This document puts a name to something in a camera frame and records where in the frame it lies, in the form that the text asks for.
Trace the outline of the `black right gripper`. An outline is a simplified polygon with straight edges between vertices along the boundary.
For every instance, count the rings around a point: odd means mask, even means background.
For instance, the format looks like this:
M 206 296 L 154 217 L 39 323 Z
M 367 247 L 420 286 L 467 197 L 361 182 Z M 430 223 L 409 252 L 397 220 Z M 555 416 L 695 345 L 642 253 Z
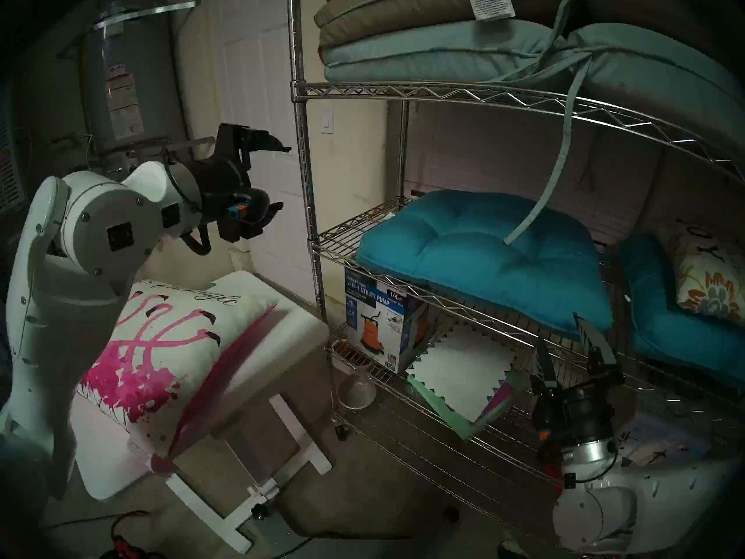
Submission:
M 618 461 L 611 424 L 615 410 L 607 394 L 612 386 L 623 385 L 626 377 L 604 335 L 576 312 L 573 317 L 586 352 L 590 379 L 569 388 L 560 386 L 544 339 L 536 340 L 532 377 L 536 405 L 532 424 L 541 442 L 536 457 L 541 463 L 558 464 L 565 449 L 610 441 L 612 446 L 604 446 L 601 451 L 612 456 L 611 465 L 614 465 Z

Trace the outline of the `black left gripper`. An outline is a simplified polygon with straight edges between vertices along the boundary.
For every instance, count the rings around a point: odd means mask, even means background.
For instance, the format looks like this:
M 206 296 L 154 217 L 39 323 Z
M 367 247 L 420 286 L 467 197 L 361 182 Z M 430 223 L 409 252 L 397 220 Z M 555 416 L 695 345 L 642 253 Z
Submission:
M 251 153 L 291 149 L 266 130 L 220 123 L 216 155 L 186 163 L 200 193 L 203 221 L 216 223 L 222 240 L 260 236 L 283 209 L 284 202 L 271 203 L 265 190 L 252 186 L 247 169 L 252 168 Z

